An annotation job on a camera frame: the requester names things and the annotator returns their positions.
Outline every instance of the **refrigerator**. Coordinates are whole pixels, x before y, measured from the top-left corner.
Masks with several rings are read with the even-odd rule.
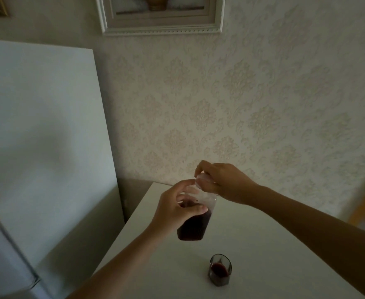
[[[93,51],[0,41],[0,298],[65,298],[123,226]]]

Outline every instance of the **left hand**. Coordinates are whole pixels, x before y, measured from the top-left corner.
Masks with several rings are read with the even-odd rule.
[[[185,196],[181,192],[185,192],[187,186],[194,184],[195,179],[187,179],[176,183],[169,190],[165,191],[160,196],[158,207],[149,228],[162,234],[169,234],[182,226],[192,216],[206,213],[208,208],[203,205],[183,208],[178,204]]]

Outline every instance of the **damask pattern wallpaper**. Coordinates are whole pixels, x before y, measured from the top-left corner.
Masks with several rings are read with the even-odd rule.
[[[127,215],[201,159],[334,216],[364,194],[365,0],[226,0],[222,34],[147,37],[102,37],[94,0],[5,1],[0,39],[94,50]]]

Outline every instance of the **forearm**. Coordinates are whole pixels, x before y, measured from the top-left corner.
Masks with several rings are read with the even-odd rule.
[[[266,187],[247,196],[365,295],[365,231]]]
[[[149,226],[68,299],[118,298],[126,281],[149,259],[164,236]]]

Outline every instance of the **bottle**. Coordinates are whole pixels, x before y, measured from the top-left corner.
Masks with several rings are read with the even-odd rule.
[[[211,176],[206,173],[199,174],[196,179],[205,179],[208,182],[214,183]],[[215,194],[202,191],[197,183],[195,183],[195,186],[188,187],[184,199],[180,202],[180,206],[185,208],[205,205],[208,211],[202,215],[189,218],[178,228],[177,236],[180,240],[201,240],[203,238],[216,201],[217,196]]]

